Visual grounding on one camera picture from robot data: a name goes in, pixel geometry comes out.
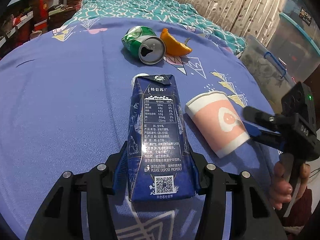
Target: hand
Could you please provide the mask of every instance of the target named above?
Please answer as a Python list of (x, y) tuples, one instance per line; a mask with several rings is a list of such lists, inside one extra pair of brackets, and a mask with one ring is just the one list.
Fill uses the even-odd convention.
[[(284, 171), (284, 166), (280, 162), (277, 162), (274, 166), (275, 175), (269, 190), (269, 201), (271, 205), (277, 210), (280, 210), (282, 208), (282, 203), (291, 201), (292, 186), (282, 177), (284, 175)], [(304, 163), (300, 167), (301, 184), (296, 197), (296, 201), (302, 197), (304, 191), (306, 190), (309, 176), (310, 165)]]

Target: teal blanket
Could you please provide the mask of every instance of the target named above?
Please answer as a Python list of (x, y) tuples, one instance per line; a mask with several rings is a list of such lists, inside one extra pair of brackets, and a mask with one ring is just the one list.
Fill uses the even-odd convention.
[(175, 0), (82, 0), (81, 9), (64, 25), (97, 17), (147, 18), (199, 28), (226, 41), (234, 54), (244, 50), (245, 40), (200, 16), (191, 4)]

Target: screw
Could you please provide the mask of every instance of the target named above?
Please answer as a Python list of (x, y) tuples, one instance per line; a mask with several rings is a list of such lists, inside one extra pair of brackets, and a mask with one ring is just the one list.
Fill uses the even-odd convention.
[(99, 164), (99, 165), (97, 166), (97, 169), (98, 169), (99, 171), (103, 171), (106, 167), (107, 167), (107, 166), (106, 166), (105, 164)]
[(214, 164), (212, 164), (212, 163), (209, 163), (209, 164), (207, 165), (207, 169), (210, 170), (210, 171), (213, 171), (213, 170), (216, 169), (216, 165), (214, 165)]
[(247, 171), (243, 171), (241, 174), (242, 174), (242, 176), (244, 176), (245, 178), (249, 178), (249, 177), (250, 177), (250, 173), (247, 172)]
[(70, 171), (65, 171), (65, 172), (62, 174), (62, 176), (63, 176), (64, 178), (69, 178), (69, 177), (71, 176), (71, 172), (70, 172)]

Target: blue handle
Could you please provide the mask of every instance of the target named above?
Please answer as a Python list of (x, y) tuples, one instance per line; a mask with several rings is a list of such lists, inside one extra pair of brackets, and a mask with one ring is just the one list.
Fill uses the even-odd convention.
[(280, 62), (279, 60), (277, 60), (277, 59), (275, 58), (275, 56), (273, 56), (273, 55), (271, 54), (270, 51), (267, 51), (267, 52), (263, 55), (263, 58), (265, 59), (267, 55), (270, 55), (270, 56), (273, 58), (273, 60), (277, 63), (277, 65), (284, 71), (284, 74), (283, 74), (282, 77), (281, 77), (281, 78), (283, 78), (283, 77), (285, 76), (285, 74), (287, 73), (287, 70), (285, 69), (285, 67), (281, 64), (281, 62)]

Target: cup logo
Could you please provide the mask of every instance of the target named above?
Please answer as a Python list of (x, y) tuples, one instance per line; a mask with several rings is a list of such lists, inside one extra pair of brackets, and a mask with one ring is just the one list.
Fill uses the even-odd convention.
[(221, 107), (218, 112), (218, 120), (221, 130), (231, 132), (238, 125), (239, 117), (226, 107)]

